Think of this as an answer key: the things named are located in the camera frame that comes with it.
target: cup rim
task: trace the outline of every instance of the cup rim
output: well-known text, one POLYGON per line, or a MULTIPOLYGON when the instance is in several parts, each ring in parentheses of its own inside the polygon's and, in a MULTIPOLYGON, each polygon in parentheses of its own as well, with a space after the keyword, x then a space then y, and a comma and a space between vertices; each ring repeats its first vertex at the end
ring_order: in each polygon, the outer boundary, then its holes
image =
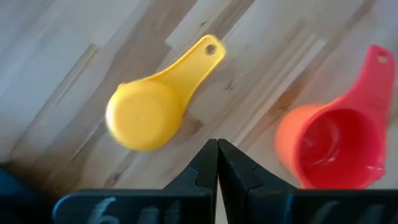
POLYGON ((317 112, 315 112, 309 119, 307 119, 303 123, 303 128, 298 132, 297 138, 294 143, 294 150, 293 150, 293 172, 295 176, 298 178, 298 181, 300 182, 300 185, 304 189, 316 189, 317 187, 312 184, 312 182, 307 178, 307 176, 304 174, 304 171, 301 166, 300 162, 300 143, 302 141, 303 135, 307 132, 308 128, 313 124, 314 121, 319 119, 321 116, 324 114, 333 112, 333 111, 339 111, 339 110, 350 110, 354 111, 355 113, 360 114, 365 120, 369 121, 371 125, 374 126, 375 129, 375 136, 376 141, 380 145, 380 156, 379 160, 382 162, 383 166, 383 172, 381 175, 376 175, 376 176, 369 176, 366 181, 364 181, 361 185, 357 186, 356 189, 364 189, 367 186, 371 185, 374 181, 377 179, 381 178, 384 175, 384 165, 385 165, 385 160, 386 160, 386 144, 384 140, 384 132, 383 127, 380 127, 380 124, 377 122, 376 119, 368 116, 366 113, 363 113, 360 110, 356 110, 354 108, 346 108, 346 107, 338 107, 338 108, 330 108, 330 105, 324 105, 322 108, 320 108, 317 112))

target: black plastic tab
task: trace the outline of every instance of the black plastic tab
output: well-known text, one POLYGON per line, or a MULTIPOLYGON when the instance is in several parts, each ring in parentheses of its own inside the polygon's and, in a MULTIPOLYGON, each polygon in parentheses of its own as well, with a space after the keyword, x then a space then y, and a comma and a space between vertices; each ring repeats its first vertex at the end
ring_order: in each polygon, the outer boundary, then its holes
POLYGON ((196 186, 217 192, 217 160, 217 140, 209 139, 191 160, 187 168, 164 189, 186 189, 187 187, 196 186), (189 171, 190 169, 195 169, 197 174, 192 174, 192 171, 189 171))
POLYGON ((284 223, 295 187, 219 139, 218 172, 228 223, 284 223))

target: hole in handle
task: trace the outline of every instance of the hole in handle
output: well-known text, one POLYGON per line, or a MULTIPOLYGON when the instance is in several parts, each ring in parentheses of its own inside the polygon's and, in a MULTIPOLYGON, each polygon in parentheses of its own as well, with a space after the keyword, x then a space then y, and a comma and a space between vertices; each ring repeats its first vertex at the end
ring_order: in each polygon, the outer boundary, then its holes
POLYGON ((216 46, 214 46, 213 44, 207 45, 206 54, 213 55, 214 53, 216 53, 216 46))
POLYGON ((379 52, 377 54, 377 61, 379 61, 379 63, 387 63, 387 54, 385 52, 379 52))

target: measuring cup handle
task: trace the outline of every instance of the measuring cup handle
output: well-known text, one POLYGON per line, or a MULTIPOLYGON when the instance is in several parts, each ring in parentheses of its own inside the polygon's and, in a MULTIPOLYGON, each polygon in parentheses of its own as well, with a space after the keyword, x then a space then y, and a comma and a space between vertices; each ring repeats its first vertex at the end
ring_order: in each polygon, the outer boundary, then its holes
POLYGON ((199 84, 221 62, 225 53, 220 40, 206 35, 173 65, 149 79, 170 87, 185 108, 199 84))
POLYGON ((393 54, 380 46, 370 46, 359 78, 343 97, 343 102, 345 98, 349 107, 386 125, 394 89, 394 73, 393 54))

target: wooden surface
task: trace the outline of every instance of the wooden surface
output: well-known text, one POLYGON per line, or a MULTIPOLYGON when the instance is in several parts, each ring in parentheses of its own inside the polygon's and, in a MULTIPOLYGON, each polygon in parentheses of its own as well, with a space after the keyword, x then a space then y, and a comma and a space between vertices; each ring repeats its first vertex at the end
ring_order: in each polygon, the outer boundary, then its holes
MULTIPOLYGON (((369 44, 398 55, 397 11, 397 0, 2 0, 0 160, 55 195, 160 189, 208 138, 226 138, 297 184, 275 156, 275 127, 298 105, 343 94, 369 44), (116 87, 167 67, 204 34, 228 55, 177 135, 154 152, 118 146, 104 125, 116 87)), ((394 94, 387 174, 373 188, 398 187, 394 94)))

